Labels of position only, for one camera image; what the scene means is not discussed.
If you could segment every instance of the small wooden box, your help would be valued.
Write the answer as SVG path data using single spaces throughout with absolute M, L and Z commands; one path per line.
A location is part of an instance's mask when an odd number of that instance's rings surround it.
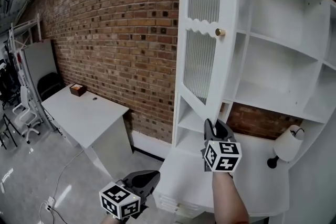
M 86 86 L 74 84 L 70 86 L 70 92 L 76 96 L 82 96 L 86 92 Z

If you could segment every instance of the white cabinet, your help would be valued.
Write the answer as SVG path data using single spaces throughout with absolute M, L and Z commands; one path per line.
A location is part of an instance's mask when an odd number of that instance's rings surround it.
M 243 158 L 234 181 L 251 217 L 289 208 L 288 170 L 336 107 L 336 6 L 331 0 L 180 0 L 173 146 L 154 198 L 181 216 L 213 212 L 203 171 L 203 124 L 226 122 L 234 102 L 302 118 L 296 158 L 274 157 L 273 141 L 236 134 Z M 225 30 L 217 36 L 216 30 Z

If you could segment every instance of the black chair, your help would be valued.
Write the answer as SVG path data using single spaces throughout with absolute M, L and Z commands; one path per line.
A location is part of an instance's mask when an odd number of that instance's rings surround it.
M 19 103 L 20 85 L 12 78 L 10 71 L 4 68 L 0 70 L 0 92 L 3 109 L 6 104 L 13 105 L 15 101 Z
M 40 78 L 37 83 L 37 91 L 42 101 L 48 99 L 50 96 L 54 95 L 63 88 L 63 81 L 59 74 L 56 73 L 49 73 L 48 75 L 45 75 Z

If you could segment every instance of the concrete floor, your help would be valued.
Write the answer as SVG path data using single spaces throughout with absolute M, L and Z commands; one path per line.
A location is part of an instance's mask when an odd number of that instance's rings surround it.
M 57 178 L 64 166 L 80 151 L 73 148 L 60 134 L 50 133 L 46 126 L 37 126 L 41 135 L 32 134 L 30 145 L 17 133 L 12 133 L 18 144 L 4 138 L 7 150 L 0 147 L 0 180 L 5 179 L 5 193 L 0 192 L 0 218 L 7 224 L 38 224 L 40 205 L 55 191 Z M 160 169 L 161 162 L 139 152 L 134 152 L 132 167 L 137 170 Z M 81 153 L 64 171 L 56 193 L 55 209 L 69 224 L 100 223 L 105 211 L 100 207 L 98 192 L 112 179 L 96 168 L 85 153 Z M 196 219 L 181 219 L 175 214 L 159 210 L 154 199 L 149 198 L 148 209 L 133 224 L 171 224 L 176 220 L 187 223 L 214 223 L 213 214 L 202 214 Z M 63 223 L 54 213 L 55 224 Z M 41 210 L 43 223 L 53 219 Z

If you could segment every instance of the gold knob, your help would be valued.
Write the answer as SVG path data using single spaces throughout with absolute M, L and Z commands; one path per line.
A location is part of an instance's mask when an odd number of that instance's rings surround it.
M 217 28 L 215 33 L 216 33 L 216 36 L 225 36 L 226 31 L 224 29 Z

